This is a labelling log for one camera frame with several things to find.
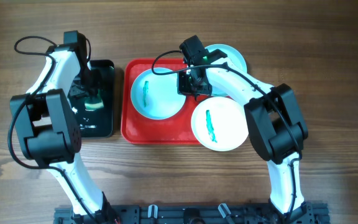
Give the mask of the green yellow scrub sponge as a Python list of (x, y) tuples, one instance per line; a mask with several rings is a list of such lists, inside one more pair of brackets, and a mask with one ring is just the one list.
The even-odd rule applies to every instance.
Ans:
[(94, 96), (86, 97), (84, 101), (84, 105), (86, 111), (95, 111), (104, 108), (104, 103), (101, 98), (100, 91)]

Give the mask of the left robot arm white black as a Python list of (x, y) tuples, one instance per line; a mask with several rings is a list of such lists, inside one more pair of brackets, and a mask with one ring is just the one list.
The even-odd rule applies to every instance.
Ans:
[(71, 201), (76, 223), (119, 223), (81, 159), (81, 125), (75, 118), (81, 107), (72, 107), (70, 101), (78, 99), (85, 111), (102, 120), (106, 106), (99, 92), (105, 89), (101, 75), (105, 62), (97, 60), (97, 68), (90, 69), (94, 62), (88, 52), (80, 44), (48, 48), (38, 80), (26, 94), (10, 100), (8, 150), (20, 166), (55, 176)]

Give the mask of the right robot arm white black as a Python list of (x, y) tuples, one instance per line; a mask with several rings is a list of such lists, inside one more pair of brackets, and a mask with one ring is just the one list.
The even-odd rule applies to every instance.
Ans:
[(299, 163), (308, 128), (293, 90), (260, 82), (219, 49), (181, 52), (188, 67), (179, 72), (185, 79), (179, 93), (208, 95), (216, 87), (243, 106), (251, 145), (268, 164), (270, 203), (285, 223), (294, 222), (304, 202)]

